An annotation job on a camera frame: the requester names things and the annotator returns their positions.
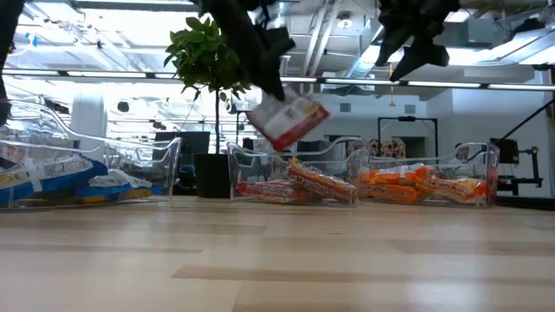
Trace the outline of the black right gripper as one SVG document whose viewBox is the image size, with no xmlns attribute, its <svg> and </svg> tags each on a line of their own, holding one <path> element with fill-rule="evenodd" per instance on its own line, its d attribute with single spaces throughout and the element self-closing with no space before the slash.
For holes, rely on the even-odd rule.
<svg viewBox="0 0 555 312">
<path fill-rule="evenodd" d="M 460 9 L 460 0 L 379 0 L 379 22 L 384 27 L 376 66 L 384 66 L 410 36 L 430 37 L 440 35 L 443 23 L 451 12 Z M 416 40 L 403 48 L 403 57 L 389 77 L 399 81 L 424 65 L 446 67 L 449 54 L 444 46 Z"/>
</svg>

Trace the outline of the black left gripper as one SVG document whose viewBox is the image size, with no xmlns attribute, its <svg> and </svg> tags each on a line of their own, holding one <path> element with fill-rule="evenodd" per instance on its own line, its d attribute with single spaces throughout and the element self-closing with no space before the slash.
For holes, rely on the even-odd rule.
<svg viewBox="0 0 555 312">
<path fill-rule="evenodd" d="M 284 99 L 279 58 L 296 47 L 286 27 L 266 29 L 252 22 L 248 13 L 261 9 L 265 22 L 269 4 L 276 0 L 197 0 L 201 14 L 210 14 L 226 44 L 238 54 L 240 65 L 251 84 L 276 99 Z"/>
</svg>

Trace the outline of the green leafy plant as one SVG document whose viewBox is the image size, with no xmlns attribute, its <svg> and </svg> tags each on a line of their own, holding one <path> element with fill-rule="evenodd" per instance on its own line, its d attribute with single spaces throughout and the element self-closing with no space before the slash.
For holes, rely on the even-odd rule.
<svg viewBox="0 0 555 312">
<path fill-rule="evenodd" d="M 220 153 L 220 103 L 230 94 L 235 98 L 251 89 L 239 58 L 211 17 L 189 16 L 183 30 L 172 31 L 164 64 L 175 67 L 173 76 L 184 92 L 192 90 L 197 100 L 204 95 L 213 99 L 215 108 L 215 153 Z"/>
</svg>

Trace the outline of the clear plastic bin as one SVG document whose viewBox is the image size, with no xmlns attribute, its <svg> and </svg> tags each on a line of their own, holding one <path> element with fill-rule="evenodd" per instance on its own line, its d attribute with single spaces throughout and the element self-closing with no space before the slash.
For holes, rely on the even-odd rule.
<svg viewBox="0 0 555 312">
<path fill-rule="evenodd" d="M 429 174 L 439 173 L 445 178 L 476 178 L 484 179 L 487 182 L 487 201 L 485 204 L 473 205 L 473 206 L 491 206 L 495 204 L 497 198 L 497 184 L 498 184 L 498 165 L 500 150 L 498 147 L 493 146 L 489 152 L 479 153 L 477 156 L 473 157 L 481 147 L 486 147 L 487 143 L 464 143 L 458 145 L 453 152 L 450 154 L 439 157 L 439 158 L 413 158 L 413 159 L 393 159 L 393 158 L 378 158 L 371 157 L 368 160 L 368 164 L 363 166 L 359 178 L 356 183 L 360 189 L 361 185 L 374 184 L 369 181 L 369 173 L 378 170 L 391 168 L 395 166 L 404 165 L 414 165 L 417 163 L 422 163 L 425 166 L 429 166 Z M 384 200 L 388 202 L 405 203 L 405 204 L 439 204 L 444 203 L 447 205 L 471 205 L 471 204 L 458 204 L 455 202 L 433 199 L 424 193 L 424 199 L 418 202 L 408 203 L 408 202 L 397 202 L 389 201 L 380 198 L 372 198 L 376 200 Z"/>
<path fill-rule="evenodd" d="M 362 146 L 362 140 L 357 137 L 340 137 L 332 142 L 299 142 L 293 147 L 291 152 L 284 153 L 255 152 L 230 143 L 228 145 L 228 152 L 231 199 L 233 201 L 259 201 L 265 203 L 276 202 L 267 202 L 240 195 L 237 190 L 238 182 L 289 181 L 287 176 L 288 166 L 293 158 L 297 158 L 305 164 L 314 166 L 329 175 L 354 185 L 358 189 L 358 200 L 360 194 L 356 181 L 359 178 L 362 167 L 366 166 L 369 160 L 368 150 Z M 287 203 L 287 205 L 323 203 L 349 205 L 334 199 L 322 198 L 316 194 L 313 195 L 315 198 L 309 202 Z"/>
<path fill-rule="evenodd" d="M 169 199 L 173 193 L 180 140 L 135 143 L 102 138 L 72 130 L 45 104 L 8 100 L 10 114 L 0 126 L 0 172 L 26 159 L 54 159 L 80 153 L 153 185 L 153 196 L 108 203 L 83 203 L 75 195 L 78 185 L 58 192 L 39 192 L 6 205 L 0 212 L 38 211 L 57 207 L 114 205 Z"/>
</svg>

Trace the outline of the black monitor on stand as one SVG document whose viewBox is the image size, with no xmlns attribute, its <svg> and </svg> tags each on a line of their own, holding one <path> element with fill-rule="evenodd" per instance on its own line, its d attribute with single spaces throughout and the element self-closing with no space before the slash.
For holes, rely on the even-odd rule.
<svg viewBox="0 0 555 312">
<path fill-rule="evenodd" d="M 531 146 L 530 148 L 520 150 L 518 142 L 510 139 L 495 139 L 491 138 L 490 141 L 499 148 L 499 162 L 505 165 L 518 165 L 519 156 L 526 154 L 531 157 L 532 162 L 532 176 L 530 178 L 519 178 L 513 173 L 510 175 L 499 175 L 497 191 L 510 192 L 513 196 L 519 196 L 520 185 L 534 185 L 541 188 L 544 179 L 539 176 L 539 148 Z"/>
</svg>

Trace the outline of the long ceiling light strip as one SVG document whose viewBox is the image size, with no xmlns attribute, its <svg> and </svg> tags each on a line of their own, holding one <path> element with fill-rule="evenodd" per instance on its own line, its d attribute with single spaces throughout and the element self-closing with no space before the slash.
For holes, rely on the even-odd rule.
<svg viewBox="0 0 555 312">
<path fill-rule="evenodd" d="M 44 77 L 55 80 L 77 81 L 108 80 L 108 81 L 176 81 L 173 74 L 152 72 L 109 72 L 109 71 L 62 71 L 46 69 L 7 68 L 4 75 L 15 77 Z M 454 82 L 454 81 L 387 81 L 381 79 L 351 79 L 330 77 L 283 76 L 283 83 L 332 84 L 353 86 L 382 86 L 407 88 L 455 88 L 455 89 L 486 89 L 500 91 L 555 92 L 555 85 L 485 83 L 485 82 Z"/>
</svg>

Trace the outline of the black metal stand frame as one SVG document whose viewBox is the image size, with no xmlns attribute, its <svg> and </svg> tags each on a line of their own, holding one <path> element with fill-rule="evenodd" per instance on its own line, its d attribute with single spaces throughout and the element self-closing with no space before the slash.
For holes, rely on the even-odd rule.
<svg viewBox="0 0 555 312">
<path fill-rule="evenodd" d="M 383 120 L 395 120 L 395 121 L 399 121 L 399 122 L 421 121 L 425 126 L 427 125 L 426 124 L 427 121 L 432 122 L 434 124 L 434 129 L 431 130 L 432 133 L 434 134 L 434 152 L 436 154 L 436 157 L 439 154 L 439 135 L 438 135 L 439 121 L 438 121 L 437 118 L 419 118 L 419 117 L 415 117 L 415 116 L 378 117 L 377 118 L 378 146 L 382 145 L 382 121 Z"/>
</svg>

